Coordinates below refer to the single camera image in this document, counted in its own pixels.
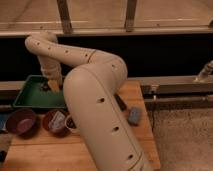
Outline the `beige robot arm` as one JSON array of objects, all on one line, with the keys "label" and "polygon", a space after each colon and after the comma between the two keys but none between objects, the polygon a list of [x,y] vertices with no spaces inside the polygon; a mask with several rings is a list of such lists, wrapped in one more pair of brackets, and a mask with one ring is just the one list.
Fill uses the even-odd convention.
[{"label": "beige robot arm", "polygon": [[25,46],[72,68],[64,99],[98,171],[154,171],[115,99],[128,75],[121,57],[55,43],[48,34],[28,36]]}]

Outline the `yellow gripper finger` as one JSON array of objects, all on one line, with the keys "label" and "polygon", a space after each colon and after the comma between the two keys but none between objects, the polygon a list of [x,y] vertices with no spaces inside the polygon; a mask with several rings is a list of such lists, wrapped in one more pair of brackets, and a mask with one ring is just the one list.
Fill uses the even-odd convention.
[{"label": "yellow gripper finger", "polygon": [[48,81],[48,86],[50,87],[50,89],[53,92],[59,92],[60,91],[60,86],[59,86],[58,82],[55,81],[55,80],[49,80]]}]

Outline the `beige ribbed gripper body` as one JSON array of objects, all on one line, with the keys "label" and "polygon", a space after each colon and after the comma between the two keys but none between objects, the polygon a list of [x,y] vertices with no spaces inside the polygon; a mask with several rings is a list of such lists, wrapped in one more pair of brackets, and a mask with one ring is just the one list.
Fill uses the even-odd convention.
[{"label": "beige ribbed gripper body", "polygon": [[41,72],[48,80],[62,81],[61,65],[56,61],[45,61],[41,63]]}]

